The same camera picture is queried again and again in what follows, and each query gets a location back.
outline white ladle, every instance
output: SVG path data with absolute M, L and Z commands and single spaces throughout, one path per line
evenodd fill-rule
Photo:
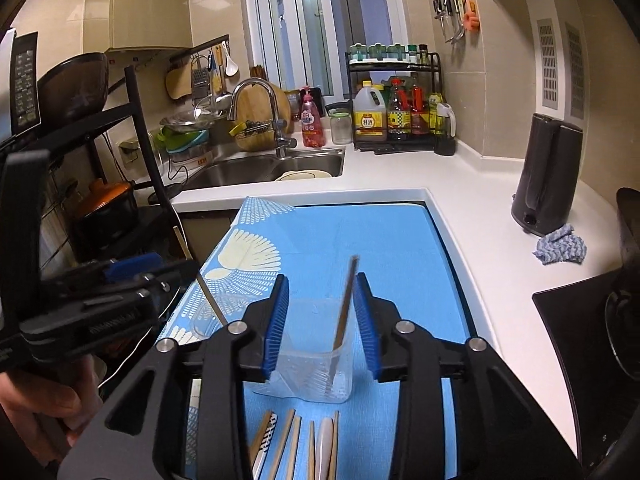
M 222 47 L 225 49 L 226 56 L 225 74 L 227 77 L 233 77 L 238 73 L 238 65 L 236 65 L 236 62 L 229 56 L 229 46 L 226 44 L 226 41 L 222 44 Z

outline beige upper cabinet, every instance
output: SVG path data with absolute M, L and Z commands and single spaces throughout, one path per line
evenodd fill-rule
M 189 0 L 86 0 L 84 52 L 189 48 Z

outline orange utensil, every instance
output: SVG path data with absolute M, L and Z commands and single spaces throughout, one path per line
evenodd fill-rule
M 468 32 L 477 32 L 480 30 L 480 18 L 476 13 L 476 3 L 473 0 L 465 0 L 466 7 L 465 14 L 462 17 L 462 25 Z

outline window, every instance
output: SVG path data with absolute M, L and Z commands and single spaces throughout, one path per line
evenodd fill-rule
M 246 0 L 246 6 L 254 64 L 285 90 L 320 87 L 328 103 L 346 97 L 344 53 L 352 44 L 406 44 L 401 0 Z

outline orange pot lid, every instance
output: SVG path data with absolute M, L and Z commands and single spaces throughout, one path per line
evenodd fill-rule
M 105 184 L 101 178 L 89 184 L 89 194 L 82 199 L 76 209 L 76 218 L 82 218 L 127 192 L 131 188 L 129 182 Z

